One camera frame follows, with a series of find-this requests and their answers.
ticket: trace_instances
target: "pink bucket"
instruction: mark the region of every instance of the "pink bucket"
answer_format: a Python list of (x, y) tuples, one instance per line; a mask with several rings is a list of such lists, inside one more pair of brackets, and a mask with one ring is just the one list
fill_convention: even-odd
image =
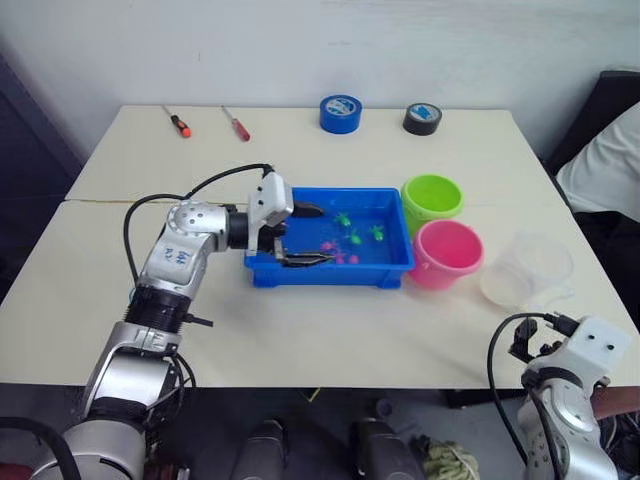
[(482, 241), (455, 220), (425, 223), (413, 239), (416, 268), (409, 275), (429, 290), (444, 290), (482, 265)]

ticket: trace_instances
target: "black tape roll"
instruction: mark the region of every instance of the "black tape roll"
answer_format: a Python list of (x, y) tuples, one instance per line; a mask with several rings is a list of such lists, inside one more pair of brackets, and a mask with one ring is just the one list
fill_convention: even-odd
[(414, 135), (431, 135), (436, 131), (442, 112), (435, 105), (429, 103), (414, 103), (407, 107), (402, 126)]

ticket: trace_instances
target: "clear plastic cup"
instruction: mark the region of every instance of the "clear plastic cup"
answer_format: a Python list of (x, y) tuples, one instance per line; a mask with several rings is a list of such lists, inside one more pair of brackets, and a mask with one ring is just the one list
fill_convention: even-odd
[[(480, 277), (480, 289), (492, 302), (509, 308), (545, 307), (574, 294), (563, 285), (573, 273), (571, 254), (541, 234), (519, 232)], [(544, 292), (557, 291), (552, 298)]]

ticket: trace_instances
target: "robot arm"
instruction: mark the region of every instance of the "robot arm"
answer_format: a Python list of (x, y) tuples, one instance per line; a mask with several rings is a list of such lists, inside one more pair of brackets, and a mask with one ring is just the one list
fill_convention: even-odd
[[(590, 399), (597, 385), (608, 383), (606, 375), (622, 359), (630, 338), (598, 317), (579, 322), (563, 315), (549, 317), (554, 328), (567, 335), (564, 342), (544, 345), (540, 356), (531, 357), (527, 343), (537, 327), (535, 320), (526, 319), (511, 347), (514, 356), (528, 362), (522, 383), (529, 396), (518, 412), (527, 438), (527, 479), (556, 478), (555, 461), (565, 480), (615, 480), (615, 466), (600, 447)], [(551, 448), (545, 429), (552, 436)]]
[[(142, 478), (145, 432), (151, 423), (164, 420), (164, 400), (176, 393), (176, 381), (184, 384), (176, 361), (180, 327), (184, 322), (213, 325), (188, 313), (209, 254), (228, 248), (246, 249), (247, 255), (263, 250), (285, 266), (331, 258), (284, 251), (279, 237), (293, 213), (291, 187), (273, 171), (250, 195), (246, 213), (195, 200), (169, 210), (125, 317), (114, 325), (89, 378), (81, 423), (64, 434), (83, 477)], [(55, 458), (45, 458), (33, 478), (62, 478)]]

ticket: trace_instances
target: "screwdriver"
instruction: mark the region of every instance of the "screwdriver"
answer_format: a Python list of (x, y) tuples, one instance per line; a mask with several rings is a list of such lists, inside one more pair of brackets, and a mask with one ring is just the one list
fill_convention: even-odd
[(180, 132), (180, 135), (183, 138), (189, 138), (191, 136), (191, 129), (187, 127), (187, 124), (180, 120), (179, 116), (172, 114), (164, 105), (162, 105), (162, 109), (167, 112), (167, 115), (169, 115), (169, 118), (171, 118), (171, 123), (176, 126), (178, 132)]
[(227, 107), (225, 107), (224, 105), (221, 105), (221, 107), (222, 107), (222, 111), (227, 115), (227, 117), (229, 117), (229, 120), (231, 120), (231, 125), (233, 126), (233, 129), (235, 130), (236, 135), (238, 135), (238, 137), (240, 137), (240, 139), (243, 142), (248, 142), (249, 139), (251, 138), (251, 135), (249, 135), (249, 132), (247, 131), (247, 129), (244, 128), (244, 125), (240, 123), (240, 120), (238, 120), (236, 117), (231, 115), (231, 112), (227, 110)]

